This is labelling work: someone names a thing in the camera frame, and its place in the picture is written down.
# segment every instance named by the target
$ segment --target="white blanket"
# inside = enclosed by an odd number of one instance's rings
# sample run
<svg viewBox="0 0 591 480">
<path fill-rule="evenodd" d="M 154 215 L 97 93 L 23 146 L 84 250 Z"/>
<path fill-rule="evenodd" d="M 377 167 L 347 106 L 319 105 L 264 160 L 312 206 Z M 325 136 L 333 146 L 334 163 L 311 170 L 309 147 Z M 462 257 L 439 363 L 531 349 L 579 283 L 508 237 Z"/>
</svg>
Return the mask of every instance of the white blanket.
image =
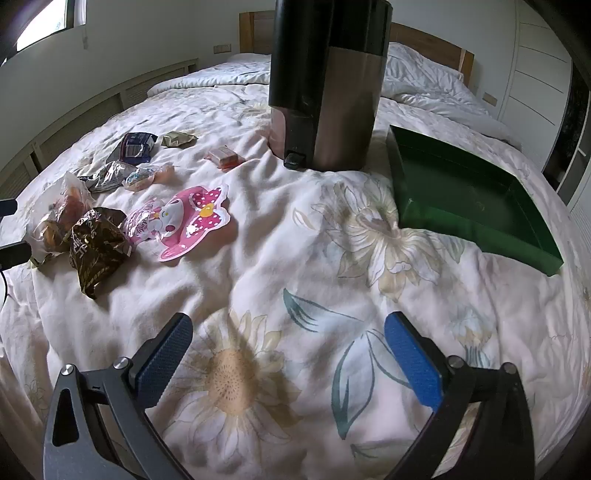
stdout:
<svg viewBox="0 0 591 480">
<path fill-rule="evenodd" d="M 178 88 L 269 85 L 270 78 L 270 55 L 238 54 L 227 63 L 159 83 L 148 91 L 148 96 Z M 429 60 L 405 45 L 391 43 L 382 96 L 438 113 L 520 150 L 519 140 L 504 124 L 490 116 L 462 80 L 461 73 Z"/>
<path fill-rule="evenodd" d="M 144 242 L 85 297 L 67 255 L 8 272 L 0 316 L 0 429 L 41 478 L 40 445 L 60 367 L 105 368 L 132 356 L 175 313 L 194 342 L 148 414 L 195 478 L 383 477 L 430 414 L 383 339 L 402 310 L 446 355 L 472 365 L 515 363 L 530 404 L 537 460 L 588 404 L 591 271 L 576 227 L 542 175 L 512 147 L 431 112 L 382 99 L 364 173 L 293 172 L 269 150 L 264 85 L 170 89 L 83 137 L 19 197 L 0 244 L 24 233 L 27 211 L 67 170 L 96 171 L 128 131 L 199 136 L 160 149 L 177 181 L 119 189 L 97 205 L 133 211 L 185 188 L 229 186 L 230 224 L 180 260 L 161 264 Z M 447 141 L 501 166 L 525 186 L 564 258 L 548 278 L 476 245 L 400 230 L 384 139 L 388 125 Z M 222 173 L 203 156 L 227 144 L 247 159 Z M 452 466 L 471 409 L 441 468 Z"/>
</svg>

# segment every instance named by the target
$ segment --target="black cable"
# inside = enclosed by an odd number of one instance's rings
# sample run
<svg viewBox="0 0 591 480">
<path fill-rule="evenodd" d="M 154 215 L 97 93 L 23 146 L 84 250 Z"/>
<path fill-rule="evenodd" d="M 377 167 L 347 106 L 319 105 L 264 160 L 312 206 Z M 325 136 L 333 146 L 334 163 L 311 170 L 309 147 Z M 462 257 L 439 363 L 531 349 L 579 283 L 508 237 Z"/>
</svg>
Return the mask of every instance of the black cable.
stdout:
<svg viewBox="0 0 591 480">
<path fill-rule="evenodd" d="M 6 299 L 8 298 L 8 282 L 6 281 L 6 277 L 4 276 L 4 272 L 2 270 L 0 270 L 0 275 L 2 275 L 2 279 L 4 280 L 4 299 L 2 301 L 2 305 L 0 306 L 0 308 L 2 308 L 4 307 Z"/>
</svg>

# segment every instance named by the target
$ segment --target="wooden headboard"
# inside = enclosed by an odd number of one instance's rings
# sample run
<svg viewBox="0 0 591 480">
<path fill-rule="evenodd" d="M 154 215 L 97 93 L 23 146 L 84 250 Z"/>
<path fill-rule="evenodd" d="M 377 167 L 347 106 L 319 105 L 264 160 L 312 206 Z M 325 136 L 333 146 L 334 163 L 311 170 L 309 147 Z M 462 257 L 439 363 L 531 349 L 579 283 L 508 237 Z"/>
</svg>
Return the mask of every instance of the wooden headboard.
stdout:
<svg viewBox="0 0 591 480">
<path fill-rule="evenodd" d="M 274 10 L 240 14 L 240 52 L 271 54 L 274 22 Z M 392 23 L 390 41 L 411 47 L 432 61 L 462 72 L 464 84 L 470 82 L 474 54 L 465 48 L 398 23 Z"/>
</svg>

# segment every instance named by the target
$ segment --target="silver foil package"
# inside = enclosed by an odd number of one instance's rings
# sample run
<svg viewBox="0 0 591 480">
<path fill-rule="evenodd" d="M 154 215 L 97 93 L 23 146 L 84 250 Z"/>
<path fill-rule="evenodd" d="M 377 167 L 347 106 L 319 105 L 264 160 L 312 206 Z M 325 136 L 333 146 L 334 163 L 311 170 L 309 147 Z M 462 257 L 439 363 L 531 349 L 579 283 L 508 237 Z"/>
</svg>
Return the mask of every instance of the silver foil package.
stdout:
<svg viewBox="0 0 591 480">
<path fill-rule="evenodd" d="M 86 184 L 91 193 L 104 193 L 115 190 L 123 185 L 123 182 L 136 167 L 122 161 L 112 161 L 101 167 L 94 175 L 78 177 Z"/>
</svg>

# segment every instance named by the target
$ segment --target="packaged food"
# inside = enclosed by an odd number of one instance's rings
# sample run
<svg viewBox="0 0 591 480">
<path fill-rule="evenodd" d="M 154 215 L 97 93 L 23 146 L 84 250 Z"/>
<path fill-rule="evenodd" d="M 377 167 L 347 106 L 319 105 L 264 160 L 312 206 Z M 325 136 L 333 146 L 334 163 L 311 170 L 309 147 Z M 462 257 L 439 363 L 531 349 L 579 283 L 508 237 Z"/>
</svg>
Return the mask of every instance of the packaged food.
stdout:
<svg viewBox="0 0 591 480">
<path fill-rule="evenodd" d="M 139 192 L 145 190 L 153 183 L 165 183 L 174 174 L 174 166 L 165 164 L 161 167 L 144 167 L 139 166 L 132 174 L 130 174 L 123 182 L 126 190 L 131 192 Z"/>
<path fill-rule="evenodd" d="M 121 231 L 125 219 L 120 210 L 97 207 L 72 227 L 70 264 L 78 272 L 81 291 L 93 300 L 96 286 L 131 255 L 131 244 Z"/>
<path fill-rule="evenodd" d="M 150 200 L 129 216 L 124 231 L 134 245 L 158 239 L 167 247 L 159 261 L 174 260 L 230 222 L 230 214 L 222 207 L 227 196 L 228 186 L 223 184 L 212 190 L 201 186 L 184 190 L 166 205 Z"/>
<path fill-rule="evenodd" d="M 212 190 L 193 187 L 174 196 L 159 212 L 160 224 L 154 222 L 160 241 L 167 247 L 158 260 L 166 262 L 182 257 L 195 248 L 205 236 L 230 222 L 222 207 L 228 197 L 228 186 Z"/>
<path fill-rule="evenodd" d="M 133 165 L 121 161 L 112 161 L 90 177 L 78 177 L 86 184 L 91 193 L 103 193 L 115 190 L 123 185 L 129 175 L 135 171 Z"/>
<path fill-rule="evenodd" d="M 151 159 L 156 140 L 156 135 L 145 132 L 125 134 L 107 161 L 123 161 L 133 166 L 147 163 Z"/>
<path fill-rule="evenodd" d="M 160 216 L 155 213 L 157 209 L 160 212 L 163 206 L 164 202 L 161 200 L 151 199 L 129 214 L 123 224 L 123 232 L 133 246 L 157 238 L 158 232 L 154 228 L 159 224 L 154 225 L 153 222 L 159 219 Z"/>
<path fill-rule="evenodd" d="M 25 236 L 36 266 L 53 255 L 69 251 L 72 226 L 93 205 L 86 185 L 70 172 L 41 194 L 31 209 Z"/>
<path fill-rule="evenodd" d="M 162 137 L 162 146 L 167 148 L 178 148 L 195 140 L 197 140 L 195 135 L 172 131 Z"/>
<path fill-rule="evenodd" d="M 220 170 L 231 170 L 244 162 L 236 152 L 230 150 L 227 146 L 214 148 L 205 155 L 206 160 L 214 162 Z"/>
</svg>

